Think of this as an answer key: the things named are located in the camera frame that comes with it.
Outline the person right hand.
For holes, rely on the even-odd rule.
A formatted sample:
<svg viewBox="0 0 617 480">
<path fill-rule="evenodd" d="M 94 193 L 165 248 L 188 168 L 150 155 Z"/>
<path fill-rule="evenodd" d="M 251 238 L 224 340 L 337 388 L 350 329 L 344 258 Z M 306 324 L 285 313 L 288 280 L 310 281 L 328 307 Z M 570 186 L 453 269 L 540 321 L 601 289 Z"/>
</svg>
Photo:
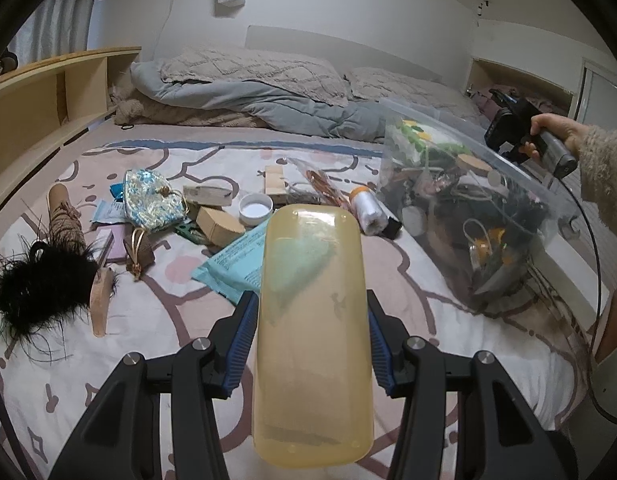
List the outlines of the person right hand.
<svg viewBox="0 0 617 480">
<path fill-rule="evenodd" d="M 589 125 L 556 114 L 539 114 L 531 118 L 531 135 L 539 136 L 547 130 L 560 139 L 570 153 L 579 159 L 584 141 L 591 131 Z"/>
</svg>

